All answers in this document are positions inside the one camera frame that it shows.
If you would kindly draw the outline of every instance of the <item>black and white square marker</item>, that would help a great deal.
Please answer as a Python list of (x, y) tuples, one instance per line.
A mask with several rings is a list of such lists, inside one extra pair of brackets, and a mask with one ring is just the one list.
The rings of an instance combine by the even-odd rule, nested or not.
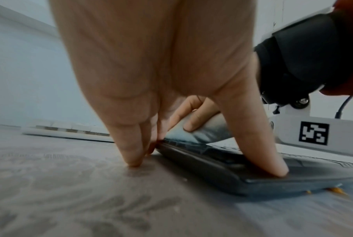
[(329, 129), (327, 123), (301, 122), (299, 141), (327, 146)]

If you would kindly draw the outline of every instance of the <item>black cable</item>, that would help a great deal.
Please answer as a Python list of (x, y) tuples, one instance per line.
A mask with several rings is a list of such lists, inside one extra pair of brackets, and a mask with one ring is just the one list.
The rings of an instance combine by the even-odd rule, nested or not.
[(349, 101), (351, 101), (351, 99), (353, 98), (353, 95), (349, 96), (344, 102), (343, 104), (340, 106), (339, 110), (336, 112), (335, 114), (335, 119), (341, 119), (341, 116), (343, 114), (343, 110), (345, 108), (345, 106), (349, 103)]

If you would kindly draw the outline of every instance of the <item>white keyboard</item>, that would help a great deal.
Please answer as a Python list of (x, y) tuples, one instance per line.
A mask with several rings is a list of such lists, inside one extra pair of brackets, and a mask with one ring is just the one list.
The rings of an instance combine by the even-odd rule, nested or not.
[(80, 123), (35, 119), (21, 131), (23, 134), (114, 142), (105, 127)]

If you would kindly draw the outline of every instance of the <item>gray tablecloth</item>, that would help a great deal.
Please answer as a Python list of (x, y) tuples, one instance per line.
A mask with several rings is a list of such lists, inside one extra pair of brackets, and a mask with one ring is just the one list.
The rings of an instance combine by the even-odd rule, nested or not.
[(348, 194), (222, 193), (155, 154), (129, 169), (112, 143), (0, 126), (0, 236), (353, 237)]

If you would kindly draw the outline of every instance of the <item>black electronic device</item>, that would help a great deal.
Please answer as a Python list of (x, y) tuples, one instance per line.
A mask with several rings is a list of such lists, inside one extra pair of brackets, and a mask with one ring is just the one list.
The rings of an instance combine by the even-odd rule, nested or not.
[(353, 183), (353, 163), (282, 153), (286, 177), (272, 176), (237, 148), (164, 140), (157, 150), (166, 158), (233, 194), (280, 194)]

